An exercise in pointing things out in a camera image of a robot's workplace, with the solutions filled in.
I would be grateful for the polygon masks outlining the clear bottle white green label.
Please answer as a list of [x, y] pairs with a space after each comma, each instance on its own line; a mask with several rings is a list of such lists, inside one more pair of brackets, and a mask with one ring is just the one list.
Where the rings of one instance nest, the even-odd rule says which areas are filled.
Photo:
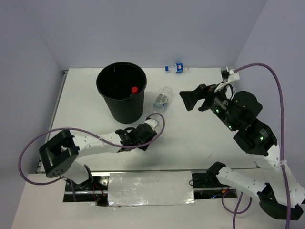
[[168, 107], [169, 102], [173, 98], [173, 89], [171, 87], [164, 87], [158, 94], [153, 103], [152, 110], [154, 113], [164, 113]]

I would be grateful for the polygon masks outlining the red cap red label bottle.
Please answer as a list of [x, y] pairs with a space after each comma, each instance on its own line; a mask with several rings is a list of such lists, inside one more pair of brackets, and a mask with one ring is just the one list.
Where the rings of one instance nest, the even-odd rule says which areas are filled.
[[133, 87], [131, 88], [130, 97], [133, 97], [133, 96], [137, 95], [138, 92], [139, 92], [139, 88], [138, 88], [137, 86], [133, 86]]

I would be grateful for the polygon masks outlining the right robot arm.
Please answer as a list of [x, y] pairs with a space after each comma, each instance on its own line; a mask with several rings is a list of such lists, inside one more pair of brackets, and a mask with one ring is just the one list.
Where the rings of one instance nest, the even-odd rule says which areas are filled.
[[239, 91], [229, 99], [225, 88], [220, 91], [216, 88], [215, 84], [201, 84], [195, 90], [181, 91], [179, 95], [187, 111], [193, 110], [199, 100], [204, 100], [198, 110], [211, 110], [230, 131], [236, 133], [234, 141], [261, 168], [266, 181], [257, 181], [215, 162], [206, 171], [208, 183], [213, 187], [220, 184], [231, 186], [246, 193], [274, 219], [286, 219], [290, 213], [291, 220], [299, 220], [304, 212], [301, 204], [305, 201], [305, 190], [286, 167], [290, 192], [290, 201], [287, 201], [280, 147], [271, 128], [257, 119], [263, 106], [250, 92]]

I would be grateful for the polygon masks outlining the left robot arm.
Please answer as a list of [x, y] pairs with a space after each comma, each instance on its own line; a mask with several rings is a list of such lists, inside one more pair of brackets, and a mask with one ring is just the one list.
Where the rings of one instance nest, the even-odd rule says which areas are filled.
[[62, 130], [39, 149], [46, 177], [63, 176], [72, 180], [81, 190], [88, 190], [94, 183], [92, 172], [88, 165], [77, 162], [77, 158], [131, 151], [126, 146], [150, 142], [157, 135], [157, 125], [157, 121], [148, 119], [136, 128], [116, 130], [98, 138], [73, 135], [69, 130]]

